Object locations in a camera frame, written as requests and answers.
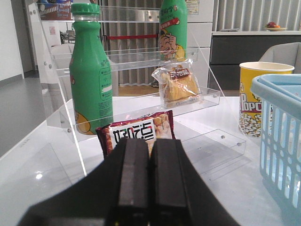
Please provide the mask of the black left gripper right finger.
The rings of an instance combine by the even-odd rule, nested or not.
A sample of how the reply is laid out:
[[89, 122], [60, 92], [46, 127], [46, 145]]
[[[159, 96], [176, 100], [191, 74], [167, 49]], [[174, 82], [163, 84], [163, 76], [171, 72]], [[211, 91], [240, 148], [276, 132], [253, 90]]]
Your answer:
[[237, 226], [192, 166], [180, 140], [158, 139], [150, 158], [152, 226]]

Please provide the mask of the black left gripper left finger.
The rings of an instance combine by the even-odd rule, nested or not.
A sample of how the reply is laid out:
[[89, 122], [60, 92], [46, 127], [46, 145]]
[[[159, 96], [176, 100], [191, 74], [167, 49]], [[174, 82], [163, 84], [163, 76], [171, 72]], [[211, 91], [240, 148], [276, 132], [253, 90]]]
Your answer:
[[104, 161], [66, 190], [31, 206], [20, 226], [146, 226], [147, 144], [122, 139]]

